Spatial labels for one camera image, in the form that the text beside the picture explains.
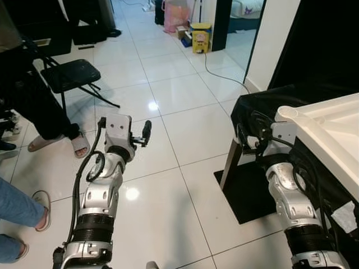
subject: silver robotic arm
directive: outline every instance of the silver robotic arm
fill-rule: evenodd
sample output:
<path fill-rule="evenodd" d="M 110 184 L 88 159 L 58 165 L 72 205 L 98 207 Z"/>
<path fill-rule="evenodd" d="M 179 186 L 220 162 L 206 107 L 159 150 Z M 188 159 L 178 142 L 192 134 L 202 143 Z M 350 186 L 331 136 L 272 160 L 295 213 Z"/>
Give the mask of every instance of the silver robotic arm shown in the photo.
<path fill-rule="evenodd" d="M 293 268 L 345 269 L 339 253 L 326 238 L 312 203 L 294 181 L 292 164 L 274 164 L 266 171 L 266 177 L 293 254 Z M 303 179 L 300 175 L 297 177 L 305 188 Z"/>
<path fill-rule="evenodd" d="M 106 128 L 105 154 L 95 151 L 101 128 Z M 112 234 L 119 199 L 118 190 L 126 164 L 135 157 L 137 146 L 145 147 L 151 134 L 148 120 L 142 137 L 133 137 L 131 117 L 110 114 L 99 122 L 99 130 L 90 155 L 84 160 L 77 174 L 73 192 L 73 216 L 68 241 L 63 248 L 54 252 L 56 269 L 109 269 L 112 259 Z M 81 173 L 91 155 L 98 155 L 96 163 L 88 173 L 89 185 L 81 204 L 79 203 L 79 182 Z M 156 269 L 150 262 L 148 269 Z"/>
<path fill-rule="evenodd" d="M 305 194 L 304 179 L 297 172 L 293 173 L 293 165 L 283 157 L 293 148 L 296 125 L 275 122 L 270 125 L 270 129 L 262 129 L 262 132 L 262 137 L 248 137 L 247 143 L 252 149 L 261 149 L 257 153 L 257 161 L 266 170 L 269 192 L 275 200 L 292 252 L 292 268 L 348 268 L 335 251 L 323 229 L 323 223 Z"/>

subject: black mat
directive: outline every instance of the black mat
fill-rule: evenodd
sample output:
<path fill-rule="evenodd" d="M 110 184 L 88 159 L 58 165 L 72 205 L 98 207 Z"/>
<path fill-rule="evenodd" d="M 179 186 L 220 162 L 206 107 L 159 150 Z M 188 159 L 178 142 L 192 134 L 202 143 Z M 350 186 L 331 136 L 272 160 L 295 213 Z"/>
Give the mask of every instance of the black mat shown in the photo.
<path fill-rule="evenodd" d="M 214 172 L 218 183 L 222 174 L 223 170 Z M 235 176 L 227 180 L 223 193 L 240 224 L 276 212 L 265 172 L 257 163 L 238 166 Z"/>

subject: yellow box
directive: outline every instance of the yellow box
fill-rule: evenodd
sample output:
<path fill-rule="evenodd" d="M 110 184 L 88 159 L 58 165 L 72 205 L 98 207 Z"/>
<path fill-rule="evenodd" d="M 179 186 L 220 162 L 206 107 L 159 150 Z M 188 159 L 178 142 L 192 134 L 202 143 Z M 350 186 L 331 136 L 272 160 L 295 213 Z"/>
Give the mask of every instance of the yellow box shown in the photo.
<path fill-rule="evenodd" d="M 191 24 L 191 30 L 193 53 L 207 53 L 210 34 L 212 32 L 211 24 L 205 22 Z"/>

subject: pink bag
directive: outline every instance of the pink bag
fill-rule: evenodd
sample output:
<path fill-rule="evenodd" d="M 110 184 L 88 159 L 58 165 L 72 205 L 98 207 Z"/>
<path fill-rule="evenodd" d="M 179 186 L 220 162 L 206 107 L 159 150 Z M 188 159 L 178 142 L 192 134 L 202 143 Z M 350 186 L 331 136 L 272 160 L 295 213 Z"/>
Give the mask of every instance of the pink bag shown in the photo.
<path fill-rule="evenodd" d="M 186 0 L 163 0 L 162 10 L 164 11 L 165 32 L 174 33 L 177 26 L 187 25 L 190 9 Z"/>

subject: sandal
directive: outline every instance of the sandal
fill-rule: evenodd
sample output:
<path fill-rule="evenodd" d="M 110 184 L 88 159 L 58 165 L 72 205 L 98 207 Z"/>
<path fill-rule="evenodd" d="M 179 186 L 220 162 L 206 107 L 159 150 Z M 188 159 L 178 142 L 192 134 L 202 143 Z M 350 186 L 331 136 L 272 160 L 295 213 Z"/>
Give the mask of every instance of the sandal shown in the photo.
<path fill-rule="evenodd" d="M 32 199 L 47 209 L 46 221 L 41 229 L 36 229 L 38 232 L 46 231 L 51 225 L 51 200 L 50 195 L 46 191 L 37 191 L 33 194 Z"/>
<path fill-rule="evenodd" d="M 86 136 L 84 136 L 81 132 L 78 137 L 71 140 L 71 143 L 73 146 L 73 153 L 75 154 L 75 157 L 78 159 L 81 159 L 81 158 L 87 156 L 87 154 L 90 152 L 89 141 L 86 138 Z M 82 150 L 82 149 L 86 149 L 86 152 L 80 156 L 78 154 L 76 154 L 77 151 Z"/>
<path fill-rule="evenodd" d="M 30 247 L 29 247 L 28 244 L 25 244 L 25 243 L 22 242 L 22 241 L 20 241 L 20 243 L 25 246 L 25 249 L 24 249 L 24 251 L 22 252 L 22 254 L 16 258 L 16 260 L 14 261 L 14 263 L 15 263 L 15 262 L 18 262 L 18 261 L 20 261 L 20 260 L 22 260 L 23 258 L 25 258 L 25 256 L 28 254 L 29 249 L 30 249 Z"/>
<path fill-rule="evenodd" d="M 15 263 L 15 262 L 18 262 L 18 261 L 22 260 L 23 258 L 25 258 L 25 256 L 28 254 L 29 249 L 30 249 L 28 244 L 25 244 L 21 239 L 16 239 L 16 238 L 13 238 L 13 237 L 8 236 L 6 234 L 2 234 L 2 236 L 5 236 L 5 237 L 7 237 L 9 239 L 12 239 L 12 240 L 16 240 L 16 241 L 20 242 L 22 245 L 25 246 L 24 251 L 21 253 L 21 255 L 19 255 L 13 262 L 10 262 L 10 263 Z"/>
<path fill-rule="evenodd" d="M 34 152 L 34 151 L 38 151 L 40 149 L 42 149 L 43 147 L 46 147 L 52 143 L 55 143 L 57 141 L 60 141 L 61 139 L 63 139 L 65 136 L 62 134 L 59 137 L 55 138 L 55 139 L 50 139 L 50 140 L 45 140 L 42 138 L 42 136 L 38 136 L 37 138 L 35 138 L 28 146 L 27 146 L 27 150 L 29 152 Z"/>

